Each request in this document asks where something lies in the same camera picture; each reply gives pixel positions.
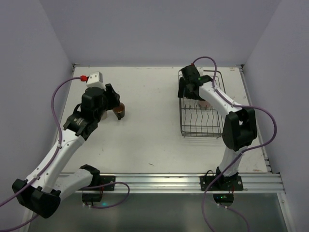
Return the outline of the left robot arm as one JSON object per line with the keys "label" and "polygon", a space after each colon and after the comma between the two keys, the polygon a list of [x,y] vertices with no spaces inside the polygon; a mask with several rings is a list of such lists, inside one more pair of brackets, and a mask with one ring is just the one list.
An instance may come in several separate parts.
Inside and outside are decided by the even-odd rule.
{"label": "left robot arm", "polygon": [[18,202],[43,218],[49,218],[62,200],[75,191],[101,184],[99,170],[83,165],[74,174],[60,181],[60,173],[72,155],[98,127],[101,116],[120,106],[120,96],[111,84],[105,88],[88,87],[73,114],[67,118],[56,142],[39,166],[26,179],[16,179],[12,185]]}

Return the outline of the dark brown mug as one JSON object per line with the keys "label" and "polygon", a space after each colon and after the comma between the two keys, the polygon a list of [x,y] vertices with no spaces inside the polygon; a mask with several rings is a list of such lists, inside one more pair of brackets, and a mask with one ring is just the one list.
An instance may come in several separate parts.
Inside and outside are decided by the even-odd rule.
{"label": "dark brown mug", "polygon": [[118,120],[125,117],[125,105],[121,102],[118,107],[113,108],[113,112]]}

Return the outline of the beige cup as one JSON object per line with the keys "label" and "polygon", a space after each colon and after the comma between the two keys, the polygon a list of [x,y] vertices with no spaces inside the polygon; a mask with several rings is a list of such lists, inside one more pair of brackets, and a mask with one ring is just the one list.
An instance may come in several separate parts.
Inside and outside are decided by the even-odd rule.
{"label": "beige cup", "polygon": [[104,112],[101,116],[101,120],[105,120],[108,117],[108,112]]}

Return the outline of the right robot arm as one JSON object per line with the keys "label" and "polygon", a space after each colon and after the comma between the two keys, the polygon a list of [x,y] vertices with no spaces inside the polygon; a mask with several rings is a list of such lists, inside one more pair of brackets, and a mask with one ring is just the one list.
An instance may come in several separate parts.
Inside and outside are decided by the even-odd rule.
{"label": "right robot arm", "polygon": [[222,139],[225,152],[215,175],[205,175],[205,190],[227,190],[241,181],[239,163],[243,153],[257,138],[255,110],[233,103],[216,84],[215,78],[201,75],[194,64],[180,70],[178,97],[207,101],[224,121]]}

